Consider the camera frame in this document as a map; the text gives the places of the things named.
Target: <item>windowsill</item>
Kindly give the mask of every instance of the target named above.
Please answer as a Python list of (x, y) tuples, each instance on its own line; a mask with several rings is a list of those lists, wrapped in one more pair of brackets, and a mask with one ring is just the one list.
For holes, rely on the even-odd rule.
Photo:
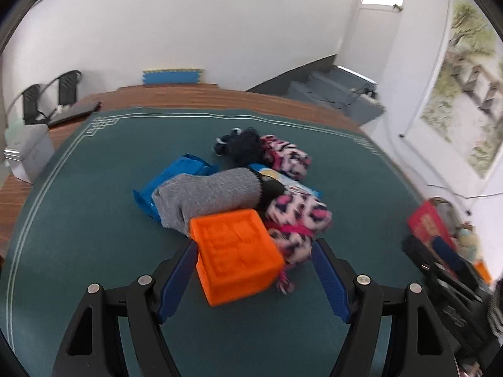
[(361, 4), (360, 9), (363, 10), (377, 10), (377, 11), (391, 11), (399, 13), (397, 8), (393, 8), (392, 5), (381, 5), (381, 4)]

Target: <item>staircase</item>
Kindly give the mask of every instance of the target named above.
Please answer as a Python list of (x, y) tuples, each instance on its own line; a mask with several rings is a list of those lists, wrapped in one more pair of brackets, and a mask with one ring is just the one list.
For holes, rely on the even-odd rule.
[(292, 81), (285, 98), (337, 109), (361, 126), (383, 114), (384, 107), (373, 99), (377, 84), (343, 67), (327, 73), (311, 72), (306, 83)]

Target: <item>white box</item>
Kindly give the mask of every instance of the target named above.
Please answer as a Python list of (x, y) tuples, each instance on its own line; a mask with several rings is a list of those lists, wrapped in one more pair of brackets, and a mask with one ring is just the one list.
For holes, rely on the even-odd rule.
[(20, 127), (3, 151), (12, 174), (22, 181), (33, 184), (54, 154), (45, 124), (29, 124)]

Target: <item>orange object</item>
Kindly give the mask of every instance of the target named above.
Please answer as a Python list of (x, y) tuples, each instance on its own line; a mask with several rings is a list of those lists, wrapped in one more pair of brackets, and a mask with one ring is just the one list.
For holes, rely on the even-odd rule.
[(193, 218), (190, 229), (199, 247), (197, 273), (210, 306), (262, 292), (285, 265), (255, 210)]
[(492, 284), (492, 276), (487, 270), (487, 266), (485, 265), (485, 262), (481, 259), (474, 263), (473, 267), (475, 270), (478, 272), (480, 277), (484, 280), (485, 283), (488, 285)]

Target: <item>metal screw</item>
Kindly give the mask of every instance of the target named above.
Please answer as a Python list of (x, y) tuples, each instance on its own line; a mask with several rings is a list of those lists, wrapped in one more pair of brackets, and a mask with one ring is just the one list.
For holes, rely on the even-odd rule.
[(152, 277), (150, 275), (143, 275), (138, 278), (138, 283), (140, 285), (148, 285), (152, 282)]
[(368, 285), (370, 283), (370, 278), (366, 275), (358, 275), (356, 282), (358, 282), (360, 285)]
[(100, 286), (99, 284), (97, 283), (91, 283), (88, 287), (87, 287), (87, 292), (88, 293), (96, 293), (97, 291), (100, 290)]
[(411, 283), (409, 285), (409, 289), (411, 290), (411, 292), (413, 293), (421, 293), (421, 291), (423, 290), (421, 288), (421, 285), (419, 283)]

